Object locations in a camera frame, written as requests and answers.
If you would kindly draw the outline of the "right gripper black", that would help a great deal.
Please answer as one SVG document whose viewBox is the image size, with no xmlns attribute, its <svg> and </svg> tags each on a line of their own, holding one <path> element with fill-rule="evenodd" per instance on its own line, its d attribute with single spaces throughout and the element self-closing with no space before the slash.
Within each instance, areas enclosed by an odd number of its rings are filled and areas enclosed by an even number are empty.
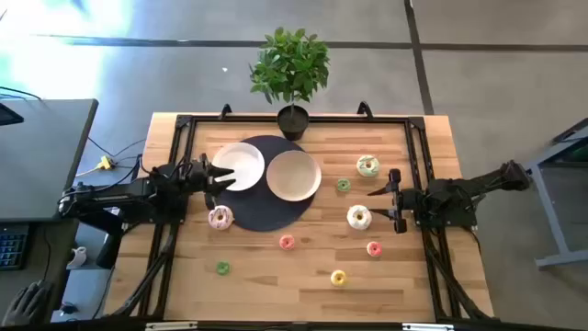
<svg viewBox="0 0 588 331">
<path fill-rule="evenodd" d="M 403 234 L 407 231 L 407 222 L 402 217 L 402 211 L 408 210 L 419 214 L 424 206 L 424 193 L 416 188 L 400 190 L 401 171 L 392 168 L 389 172 L 390 182 L 384 187 L 368 193 L 369 196 L 392 194 L 392 207 L 390 210 L 369 209 L 370 212 L 385 216 L 392 220 L 394 231 Z"/>
</svg>

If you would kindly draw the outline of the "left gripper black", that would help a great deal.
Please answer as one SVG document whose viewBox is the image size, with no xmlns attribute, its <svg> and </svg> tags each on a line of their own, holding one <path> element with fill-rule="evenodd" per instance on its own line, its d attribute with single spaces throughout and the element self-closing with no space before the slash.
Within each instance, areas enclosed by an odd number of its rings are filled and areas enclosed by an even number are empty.
<svg viewBox="0 0 588 331">
<path fill-rule="evenodd" d="M 215 178 L 227 176 L 233 172 L 233 169 L 214 166 L 206 154 L 201 154 L 196 161 L 190 162 L 189 170 L 185 175 L 187 191 L 189 193 L 203 192 L 207 209 L 213 210 L 215 193 L 222 193 L 234 183 L 234 180 L 216 181 Z"/>
</svg>

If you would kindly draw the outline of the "large pink sprinkled donut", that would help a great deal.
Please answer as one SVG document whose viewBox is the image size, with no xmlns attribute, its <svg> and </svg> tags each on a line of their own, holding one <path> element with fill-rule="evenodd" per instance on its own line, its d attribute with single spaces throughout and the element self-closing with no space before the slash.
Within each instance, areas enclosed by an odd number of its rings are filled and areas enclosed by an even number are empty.
<svg viewBox="0 0 588 331">
<path fill-rule="evenodd" d="M 228 229 L 234 221 L 232 210 L 224 205 L 218 205 L 209 212 L 208 223 L 209 226 L 216 230 Z"/>
</svg>

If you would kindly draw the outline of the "large green white frosted donut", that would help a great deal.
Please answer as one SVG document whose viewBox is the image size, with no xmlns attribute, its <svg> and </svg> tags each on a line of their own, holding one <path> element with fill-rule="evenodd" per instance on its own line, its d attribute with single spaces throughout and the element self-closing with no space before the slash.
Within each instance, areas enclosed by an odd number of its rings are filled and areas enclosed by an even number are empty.
<svg viewBox="0 0 588 331">
<path fill-rule="evenodd" d="M 373 155 L 362 155 L 356 161 L 356 171 L 362 177 L 375 177 L 379 173 L 379 160 Z"/>
</svg>

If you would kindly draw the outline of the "white round plate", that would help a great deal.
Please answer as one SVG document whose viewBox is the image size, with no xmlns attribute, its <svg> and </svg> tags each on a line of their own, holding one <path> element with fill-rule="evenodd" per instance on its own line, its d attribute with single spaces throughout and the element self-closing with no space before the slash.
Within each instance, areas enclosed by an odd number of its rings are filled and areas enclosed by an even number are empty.
<svg viewBox="0 0 588 331">
<path fill-rule="evenodd" d="M 252 188 L 265 170 L 263 155 L 250 143 L 231 143 L 223 146 L 214 155 L 212 164 L 233 170 L 229 175 L 216 178 L 217 182 L 234 179 L 235 182 L 227 187 L 229 191 Z"/>
</svg>

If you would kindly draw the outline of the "dark round woven placemat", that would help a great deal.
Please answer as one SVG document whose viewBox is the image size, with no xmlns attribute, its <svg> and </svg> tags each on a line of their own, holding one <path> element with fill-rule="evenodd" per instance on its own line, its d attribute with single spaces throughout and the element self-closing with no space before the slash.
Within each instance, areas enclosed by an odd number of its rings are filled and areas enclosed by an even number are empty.
<svg viewBox="0 0 588 331">
<path fill-rule="evenodd" d="M 265 159 L 265 169 L 258 182 L 243 191 L 224 190 L 217 198 L 218 205 L 229 207 L 234 222 L 245 230 L 271 232 L 297 221 L 311 206 L 314 195 L 301 201 L 286 201 L 276 196 L 266 180 L 270 162 L 279 154 L 295 150 L 302 151 L 294 142 L 274 135 L 260 135 L 243 140 L 256 147 Z"/>
</svg>

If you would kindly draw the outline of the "beige round plate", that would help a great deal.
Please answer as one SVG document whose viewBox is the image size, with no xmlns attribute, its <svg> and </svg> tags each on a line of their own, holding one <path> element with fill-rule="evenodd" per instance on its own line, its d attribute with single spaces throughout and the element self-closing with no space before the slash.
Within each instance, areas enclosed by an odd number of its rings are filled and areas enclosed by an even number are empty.
<svg viewBox="0 0 588 331">
<path fill-rule="evenodd" d="M 322 170 L 309 154 L 291 150 L 278 154 L 266 170 L 266 182 L 280 199 L 302 201 L 316 193 Z"/>
</svg>

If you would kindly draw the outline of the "green potted plant black pot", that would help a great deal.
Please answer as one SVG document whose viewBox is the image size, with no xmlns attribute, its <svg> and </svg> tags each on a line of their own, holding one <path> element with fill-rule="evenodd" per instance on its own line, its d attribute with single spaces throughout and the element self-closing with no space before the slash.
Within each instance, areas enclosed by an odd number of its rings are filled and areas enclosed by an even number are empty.
<svg viewBox="0 0 588 331">
<path fill-rule="evenodd" d="M 326 42 L 306 29 L 292 32 L 282 27 L 265 35 L 255 64 L 249 66 L 250 92 L 266 102 L 282 102 L 277 126 L 289 141 L 298 141 L 310 124 L 309 112 L 300 105 L 328 86 L 330 55 Z"/>
</svg>

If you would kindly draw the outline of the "white mug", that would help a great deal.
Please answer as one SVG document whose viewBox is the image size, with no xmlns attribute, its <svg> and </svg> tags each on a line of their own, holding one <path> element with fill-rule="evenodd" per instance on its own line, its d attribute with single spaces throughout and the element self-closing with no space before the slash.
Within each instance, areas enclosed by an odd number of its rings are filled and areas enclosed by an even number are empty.
<svg viewBox="0 0 588 331">
<path fill-rule="evenodd" d="M 86 262 L 86 259 L 87 253 L 85 246 L 78 246 L 77 248 L 72 248 L 67 266 L 69 268 L 79 268 Z"/>
</svg>

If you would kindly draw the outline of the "grey metal cart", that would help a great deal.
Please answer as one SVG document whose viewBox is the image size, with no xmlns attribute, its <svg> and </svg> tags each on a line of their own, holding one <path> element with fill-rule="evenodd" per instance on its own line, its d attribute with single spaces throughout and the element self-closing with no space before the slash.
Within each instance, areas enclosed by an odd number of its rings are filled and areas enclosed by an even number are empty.
<svg viewBox="0 0 588 331">
<path fill-rule="evenodd" d="M 588 262 L 588 118 L 549 141 L 549 146 L 525 163 L 557 253 L 538 258 L 538 268 Z"/>
</svg>

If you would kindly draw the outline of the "dark grey desk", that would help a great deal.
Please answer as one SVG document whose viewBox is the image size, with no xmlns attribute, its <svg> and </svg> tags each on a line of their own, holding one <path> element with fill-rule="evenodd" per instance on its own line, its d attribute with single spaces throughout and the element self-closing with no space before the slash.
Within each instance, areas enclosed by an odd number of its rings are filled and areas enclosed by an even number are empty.
<svg viewBox="0 0 588 331">
<path fill-rule="evenodd" d="M 50 222 L 74 182 L 98 101 L 1 103 L 24 121 L 0 126 L 0 222 Z"/>
</svg>

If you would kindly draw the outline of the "backlit computer keyboard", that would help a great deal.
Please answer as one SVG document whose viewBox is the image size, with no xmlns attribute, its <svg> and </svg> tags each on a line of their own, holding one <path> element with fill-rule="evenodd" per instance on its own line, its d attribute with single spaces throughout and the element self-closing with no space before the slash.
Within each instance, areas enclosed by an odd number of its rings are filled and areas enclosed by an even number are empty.
<svg viewBox="0 0 588 331">
<path fill-rule="evenodd" d="M 28 235 L 28 223 L 0 223 L 0 271 L 23 268 Z"/>
</svg>

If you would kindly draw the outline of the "dark monitor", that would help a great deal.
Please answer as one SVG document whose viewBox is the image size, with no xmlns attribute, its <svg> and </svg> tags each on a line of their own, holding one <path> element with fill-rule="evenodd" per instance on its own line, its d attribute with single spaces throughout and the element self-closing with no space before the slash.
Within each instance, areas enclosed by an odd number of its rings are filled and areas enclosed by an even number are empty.
<svg viewBox="0 0 588 331">
<path fill-rule="evenodd" d="M 19 124 L 24 118 L 3 103 L 0 103 L 0 126 Z"/>
</svg>

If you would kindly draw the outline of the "person's hand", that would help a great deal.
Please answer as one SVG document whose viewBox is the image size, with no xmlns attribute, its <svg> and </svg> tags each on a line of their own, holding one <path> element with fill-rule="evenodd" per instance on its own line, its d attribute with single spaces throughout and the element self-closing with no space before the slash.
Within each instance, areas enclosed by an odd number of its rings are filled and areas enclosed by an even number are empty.
<svg viewBox="0 0 588 331">
<path fill-rule="evenodd" d="M 22 288 L 6 308 L 1 326 L 31 325 L 47 306 L 51 285 L 39 280 Z"/>
</svg>

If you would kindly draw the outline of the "black aluminium table frame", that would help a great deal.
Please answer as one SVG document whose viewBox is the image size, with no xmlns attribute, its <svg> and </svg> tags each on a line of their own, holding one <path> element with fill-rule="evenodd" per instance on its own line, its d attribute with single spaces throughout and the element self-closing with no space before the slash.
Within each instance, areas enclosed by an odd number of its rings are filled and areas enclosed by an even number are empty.
<svg viewBox="0 0 588 331">
<path fill-rule="evenodd" d="M 385 185 L 383 174 L 399 168 L 401 187 L 413 187 L 404 126 L 368 121 L 366 115 L 319 114 L 327 120 L 311 122 L 300 140 L 322 170 L 322 182 L 311 206 L 298 221 L 273 232 L 253 232 L 232 225 L 213 230 L 207 222 L 204 195 L 189 198 L 180 224 L 164 308 L 165 320 L 293 321 L 293 322 L 432 322 L 432 304 L 422 233 L 409 212 L 408 232 L 396 234 L 391 222 L 375 215 L 365 231 L 351 228 L 348 208 L 390 206 L 390 195 L 368 197 Z M 195 124 L 194 153 L 209 157 L 228 144 L 256 135 L 279 135 L 275 120 L 261 123 L 228 121 Z M 378 177 L 362 177 L 355 162 L 375 155 L 384 166 Z M 349 192 L 336 189 L 337 179 L 352 181 Z M 147 269 L 154 225 L 140 225 L 122 239 L 119 259 L 105 300 L 113 313 L 131 295 Z M 291 234 L 292 250 L 279 238 Z M 453 271 L 470 298 L 493 315 L 481 254 L 471 234 L 447 229 Z M 381 257 L 370 257 L 367 244 L 383 245 Z M 216 273 L 228 261 L 231 272 Z M 335 287 L 330 276 L 346 273 L 347 283 Z"/>
</svg>

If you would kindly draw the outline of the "silver metal bracket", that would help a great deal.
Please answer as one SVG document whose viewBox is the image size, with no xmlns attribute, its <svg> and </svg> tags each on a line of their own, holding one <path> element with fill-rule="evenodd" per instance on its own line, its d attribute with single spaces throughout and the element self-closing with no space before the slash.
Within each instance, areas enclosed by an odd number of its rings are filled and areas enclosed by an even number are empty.
<svg viewBox="0 0 588 331">
<path fill-rule="evenodd" d="M 146 324 L 144 331 L 184 331 L 197 328 L 197 321 L 156 322 Z"/>
<path fill-rule="evenodd" d="M 455 331 L 453 325 L 427 324 L 427 323 L 402 323 L 402 331 Z"/>
</svg>

